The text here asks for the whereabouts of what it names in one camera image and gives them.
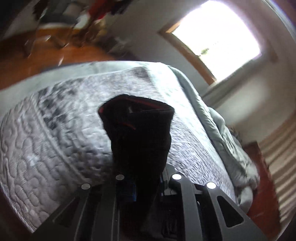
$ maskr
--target orange wooden floor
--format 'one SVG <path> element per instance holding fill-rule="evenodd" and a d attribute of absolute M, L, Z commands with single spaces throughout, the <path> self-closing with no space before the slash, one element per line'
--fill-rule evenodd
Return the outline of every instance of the orange wooden floor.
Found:
<path fill-rule="evenodd" d="M 65 33 L 67 30 L 62 28 L 42 29 L 39 30 L 37 36 L 54 34 L 63 38 Z M 42 39 L 36 41 L 31 56 L 25 58 L 23 46 L 31 34 L 20 34 L 0 42 L 0 90 L 51 67 L 70 63 L 114 60 L 112 56 L 93 45 L 79 48 L 70 43 L 65 48 L 59 49 L 51 40 Z"/>

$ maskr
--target quilted bedspread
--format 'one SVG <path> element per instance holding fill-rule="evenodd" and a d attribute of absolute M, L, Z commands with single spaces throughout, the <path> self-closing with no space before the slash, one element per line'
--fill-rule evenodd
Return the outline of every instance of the quilted bedspread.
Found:
<path fill-rule="evenodd" d="M 49 86 L 0 119 L 0 185 L 30 231 L 78 185 L 102 183 L 109 175 L 111 143 L 97 109 L 119 94 L 173 106 L 168 163 L 197 184 L 215 182 L 236 201 L 226 170 L 201 143 L 204 129 L 178 81 L 158 79 L 138 67 Z"/>

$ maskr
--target striped beige surface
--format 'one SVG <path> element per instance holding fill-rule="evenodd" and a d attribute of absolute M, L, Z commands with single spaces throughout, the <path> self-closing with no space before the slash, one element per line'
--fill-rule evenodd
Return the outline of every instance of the striped beige surface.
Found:
<path fill-rule="evenodd" d="M 285 228 L 296 211 L 296 111 L 259 146 L 275 184 Z"/>

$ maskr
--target round silver rivet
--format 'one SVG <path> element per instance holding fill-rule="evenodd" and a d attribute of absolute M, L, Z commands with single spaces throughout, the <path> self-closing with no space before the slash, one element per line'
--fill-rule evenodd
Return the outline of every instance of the round silver rivet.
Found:
<path fill-rule="evenodd" d="M 115 178 L 116 178 L 116 180 L 118 180 L 118 181 L 122 181 L 122 180 L 124 179 L 124 175 L 119 174 L 119 175 L 117 175 Z"/>
<path fill-rule="evenodd" d="M 173 174 L 172 175 L 172 178 L 174 179 L 174 180 L 180 180 L 181 178 L 182 178 L 182 176 L 180 175 L 180 174 Z"/>
<path fill-rule="evenodd" d="M 213 183 L 213 182 L 209 182 L 209 183 L 207 183 L 207 188 L 209 188 L 209 189 L 215 189 L 216 188 L 216 184 Z"/>
<path fill-rule="evenodd" d="M 81 185 L 81 188 L 82 188 L 83 190 L 87 190 L 87 189 L 89 189 L 90 187 L 91 187 L 91 185 L 90 185 L 89 183 L 84 183 L 84 184 Z"/>

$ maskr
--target bright window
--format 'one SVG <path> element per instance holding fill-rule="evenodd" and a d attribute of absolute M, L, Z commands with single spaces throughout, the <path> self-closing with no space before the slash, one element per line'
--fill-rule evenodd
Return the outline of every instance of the bright window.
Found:
<path fill-rule="evenodd" d="M 213 82 L 261 56 L 259 44 L 244 22 L 219 1 L 205 2 L 171 25 L 165 34 L 173 35 L 167 40 L 174 41 L 175 47 L 174 37 L 191 50 L 212 74 Z"/>

